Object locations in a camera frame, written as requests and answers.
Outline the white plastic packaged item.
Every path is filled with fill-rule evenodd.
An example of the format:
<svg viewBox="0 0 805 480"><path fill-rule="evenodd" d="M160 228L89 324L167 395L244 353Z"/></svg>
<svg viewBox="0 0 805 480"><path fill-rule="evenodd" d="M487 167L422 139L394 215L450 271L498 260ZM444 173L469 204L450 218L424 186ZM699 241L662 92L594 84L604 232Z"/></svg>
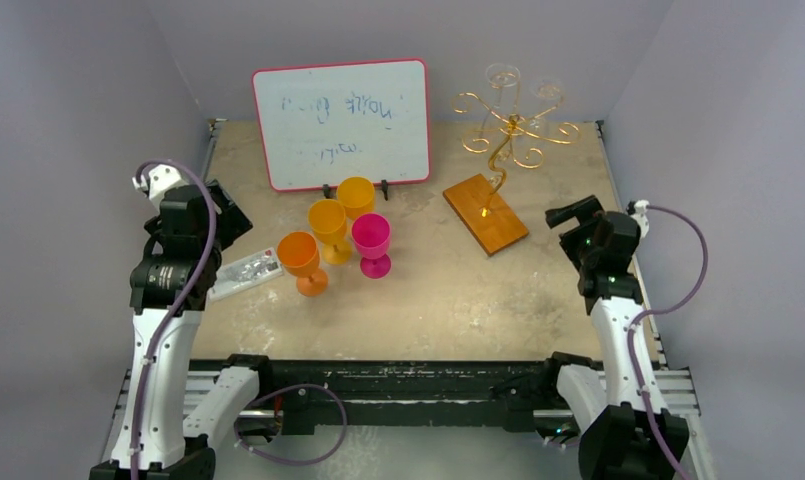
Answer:
<svg viewBox="0 0 805 480"><path fill-rule="evenodd" d="M272 249L258 251L223 265L208 291L209 301L219 301L283 275L283 268Z"/></svg>

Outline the gold wire wine glass rack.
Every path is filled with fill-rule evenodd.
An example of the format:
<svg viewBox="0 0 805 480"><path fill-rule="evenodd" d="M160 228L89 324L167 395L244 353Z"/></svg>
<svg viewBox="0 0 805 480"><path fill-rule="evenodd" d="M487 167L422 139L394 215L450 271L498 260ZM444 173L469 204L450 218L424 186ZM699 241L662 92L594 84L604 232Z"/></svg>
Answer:
<svg viewBox="0 0 805 480"><path fill-rule="evenodd" d="M469 112L474 104L486 109L488 105L477 94L463 92L452 100L452 108L458 114ZM494 113L500 124L491 128L473 129L461 139L463 148L476 155L487 156L486 168L489 177L479 173L443 191L443 198L458 216L462 224L489 257L525 239L527 226L500 196L500 190L508 178L503 165L512 162L525 169L540 168L545 155L539 146L531 146L522 154L515 152L515 141L529 138L537 142L555 145L575 144L581 134L580 128L571 122L558 122L556 134L551 136L529 126L530 117L515 110L507 117Z"/></svg>

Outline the orange wine glass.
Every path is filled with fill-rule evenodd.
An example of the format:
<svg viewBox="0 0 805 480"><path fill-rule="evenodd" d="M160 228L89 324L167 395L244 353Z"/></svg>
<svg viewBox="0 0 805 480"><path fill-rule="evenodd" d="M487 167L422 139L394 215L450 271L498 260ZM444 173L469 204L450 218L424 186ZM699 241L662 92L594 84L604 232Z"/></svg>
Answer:
<svg viewBox="0 0 805 480"><path fill-rule="evenodd" d="M307 297L318 296L328 287L328 275L320 266L317 241L304 231L287 234L276 253L283 268L296 278L297 291Z"/></svg>

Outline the yellow wine glass front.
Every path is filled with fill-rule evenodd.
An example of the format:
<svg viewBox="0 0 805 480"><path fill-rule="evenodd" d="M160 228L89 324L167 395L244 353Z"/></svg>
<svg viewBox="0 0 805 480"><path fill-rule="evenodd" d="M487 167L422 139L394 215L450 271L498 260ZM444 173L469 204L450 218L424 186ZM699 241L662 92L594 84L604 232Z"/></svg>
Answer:
<svg viewBox="0 0 805 480"><path fill-rule="evenodd" d="M351 258L347 220L343 205L333 199L319 200L308 211L309 226L322 244L321 256L330 265L343 265Z"/></svg>

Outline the yellow wine glass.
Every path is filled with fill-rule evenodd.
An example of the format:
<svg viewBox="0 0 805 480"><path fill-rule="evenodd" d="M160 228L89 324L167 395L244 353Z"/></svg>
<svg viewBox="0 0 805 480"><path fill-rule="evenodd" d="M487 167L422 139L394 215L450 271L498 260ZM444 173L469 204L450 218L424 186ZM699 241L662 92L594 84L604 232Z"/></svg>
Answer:
<svg viewBox="0 0 805 480"><path fill-rule="evenodd" d="M346 216L354 221L374 211L375 185L365 177L350 177L337 187L337 200L344 207Z"/></svg>
<svg viewBox="0 0 805 480"><path fill-rule="evenodd" d="M309 226L322 244L321 256L330 265L343 265L351 258L347 220L343 205L333 199L319 200L308 211Z"/></svg>

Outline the red framed whiteboard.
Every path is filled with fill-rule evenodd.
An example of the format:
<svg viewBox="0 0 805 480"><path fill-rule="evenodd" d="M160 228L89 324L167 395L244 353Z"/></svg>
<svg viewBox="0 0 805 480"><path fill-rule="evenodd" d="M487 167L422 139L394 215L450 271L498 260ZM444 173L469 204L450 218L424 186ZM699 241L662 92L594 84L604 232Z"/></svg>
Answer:
<svg viewBox="0 0 805 480"><path fill-rule="evenodd" d="M417 58L260 69L251 76L270 186L278 192L431 175L428 67Z"/></svg>

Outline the pink wine glass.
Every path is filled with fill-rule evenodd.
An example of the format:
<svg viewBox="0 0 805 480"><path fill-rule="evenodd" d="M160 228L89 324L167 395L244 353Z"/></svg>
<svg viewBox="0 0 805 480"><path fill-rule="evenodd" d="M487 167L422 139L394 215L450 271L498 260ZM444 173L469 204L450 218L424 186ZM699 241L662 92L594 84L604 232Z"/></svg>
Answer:
<svg viewBox="0 0 805 480"><path fill-rule="evenodd" d="M353 222L351 236L361 255L361 272L371 279L385 277L392 267L388 255L391 243L389 221L378 213L363 214Z"/></svg>

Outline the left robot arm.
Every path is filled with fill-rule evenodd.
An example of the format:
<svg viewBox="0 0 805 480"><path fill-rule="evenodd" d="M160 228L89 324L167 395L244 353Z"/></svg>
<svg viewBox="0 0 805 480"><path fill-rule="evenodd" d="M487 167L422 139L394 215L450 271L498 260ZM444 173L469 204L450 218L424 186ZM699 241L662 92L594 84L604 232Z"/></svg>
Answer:
<svg viewBox="0 0 805 480"><path fill-rule="evenodd" d="M165 191L159 213L144 225L150 238L132 270L134 365L119 437L92 479L211 479L216 450L245 406L275 399L265 355L232 354L213 388L184 412L190 357L222 252L251 221L221 187L207 182Z"/></svg>

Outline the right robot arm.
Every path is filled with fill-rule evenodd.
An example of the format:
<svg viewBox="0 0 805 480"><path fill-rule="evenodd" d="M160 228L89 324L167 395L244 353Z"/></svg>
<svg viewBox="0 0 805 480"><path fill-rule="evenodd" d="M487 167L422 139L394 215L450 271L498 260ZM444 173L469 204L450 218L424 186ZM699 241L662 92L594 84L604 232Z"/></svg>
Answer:
<svg viewBox="0 0 805 480"><path fill-rule="evenodd" d="M648 209L641 200L625 212L606 211L591 195L545 213L550 228L578 223L559 244L579 274L577 289L602 353L600 372L566 364L539 381L547 404L568 404L574 415L584 479L672 479L690 438L655 378L643 331L648 312L630 271L649 231Z"/></svg>

